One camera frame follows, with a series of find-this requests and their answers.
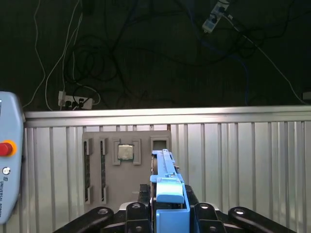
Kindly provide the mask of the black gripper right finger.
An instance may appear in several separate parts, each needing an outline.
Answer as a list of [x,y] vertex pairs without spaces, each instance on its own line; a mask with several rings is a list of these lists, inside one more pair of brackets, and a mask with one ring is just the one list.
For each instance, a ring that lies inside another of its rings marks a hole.
[[190,203],[191,233],[292,233],[293,230],[245,207],[233,207],[223,213],[207,202],[199,202],[191,186],[186,185]]

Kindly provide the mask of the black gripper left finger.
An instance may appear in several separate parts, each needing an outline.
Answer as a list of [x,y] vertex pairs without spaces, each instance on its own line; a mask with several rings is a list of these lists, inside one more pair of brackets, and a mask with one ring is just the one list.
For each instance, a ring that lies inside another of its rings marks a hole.
[[151,233],[150,186],[140,185],[137,202],[124,203],[116,213],[108,207],[93,208],[56,233]]

